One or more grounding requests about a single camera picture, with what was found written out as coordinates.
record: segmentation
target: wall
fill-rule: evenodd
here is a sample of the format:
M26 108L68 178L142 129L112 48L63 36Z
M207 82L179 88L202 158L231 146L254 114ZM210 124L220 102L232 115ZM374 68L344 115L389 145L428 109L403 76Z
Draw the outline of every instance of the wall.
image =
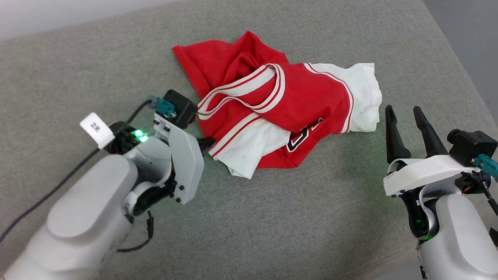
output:
M498 0L424 0L498 123Z
M175 0L0 0L0 40L172 1Z

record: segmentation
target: white stripe trim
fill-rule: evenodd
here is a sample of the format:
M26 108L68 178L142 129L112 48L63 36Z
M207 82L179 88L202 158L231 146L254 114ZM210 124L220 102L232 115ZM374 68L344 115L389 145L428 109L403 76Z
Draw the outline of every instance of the white stripe trim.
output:
M283 72L283 69L277 65L277 64L267 64L263 67L267 67L263 72L259 71L253 80L248 81L246 83L239 83L240 86L236 86L232 89L224 89L227 88L227 86L219 87L211 91L205 98L204 100L200 103L202 104L199 107L199 119L201 120L207 120L210 117L212 117L223 105L225 105L227 102L231 100L237 100L240 103L242 103L244 106L252 109L253 111L257 113L265 113L273 109L282 99L283 94L285 92L285 75ZM239 96L246 95L248 93L253 92L254 90L260 88L267 82L269 82L273 76L276 74L276 81L275 81L275 86L273 88L273 91L268 95L268 97L258 105L250 105L242 100L240 100ZM221 102L219 102L214 108L211 110L208 110L208 107L212 101L212 99L217 95L217 94L225 94L228 95L222 99Z
M211 100L219 93L225 93L230 96L242 96L246 95L258 87L261 87L265 83L267 83L273 76L271 70L265 69L266 66L262 65L256 71L252 72L250 75L243 77L233 83L228 85L220 86L213 89L210 93L208 93L204 99L199 103L199 110L201 112L206 111L209 107ZM257 76L252 81L247 82L247 80Z
M280 100L282 100L283 94L285 93L285 75L283 73L282 67L280 67L280 65L278 64L269 64L269 65L272 65L276 70L277 79L275 82L275 87L273 88L273 91L268 96L268 98L262 103L262 106L266 107L262 109L254 109L256 113L266 113L271 109L273 109L280 102Z
M209 154L212 156L217 153L229 140L237 134L237 132L244 127L247 123L259 117L256 113L250 113L247 117L243 118L237 125L235 125L223 138L221 138L209 151Z
M311 73L314 73L314 74L322 74L322 75L325 75L329 78L332 78L334 81L337 81L339 83L341 83L344 88L346 89L346 92L348 93L348 97L349 97L349 112L348 112L348 115L346 117L346 121L344 122L344 125L343 125L343 128L341 130L341 133L346 133L348 132L348 125L350 125L350 121L351 121L351 114L353 113L353 93L349 90L348 86L346 85L346 83L342 80L339 80L338 78L336 78L332 73L330 72L318 72L316 70L314 70L312 67L311 67L311 63L304 63L304 67L310 71Z

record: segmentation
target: white label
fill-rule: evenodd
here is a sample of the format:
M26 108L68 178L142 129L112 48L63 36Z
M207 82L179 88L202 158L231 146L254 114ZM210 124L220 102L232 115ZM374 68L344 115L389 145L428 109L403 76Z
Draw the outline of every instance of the white label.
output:
M84 118L80 122L80 126L97 142L99 149L104 148L114 140L111 129L95 113L90 113Z

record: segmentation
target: sleeve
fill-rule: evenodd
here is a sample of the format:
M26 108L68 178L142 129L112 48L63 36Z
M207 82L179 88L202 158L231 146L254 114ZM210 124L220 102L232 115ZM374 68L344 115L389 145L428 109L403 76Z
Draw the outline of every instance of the sleeve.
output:
M373 63L357 63L344 69L334 64L311 64L320 73L330 73L348 87L352 95L352 113L348 131L373 132L379 123L378 108L382 93L374 73Z

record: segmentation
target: red jersey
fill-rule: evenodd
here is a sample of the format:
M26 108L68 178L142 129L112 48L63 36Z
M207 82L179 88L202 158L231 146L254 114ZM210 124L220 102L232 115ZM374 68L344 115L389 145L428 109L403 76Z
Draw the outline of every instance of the red jersey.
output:
M235 44L173 48L202 98L210 155L250 178L256 167L297 167L329 134L374 131L381 93L372 63L290 64L247 32Z

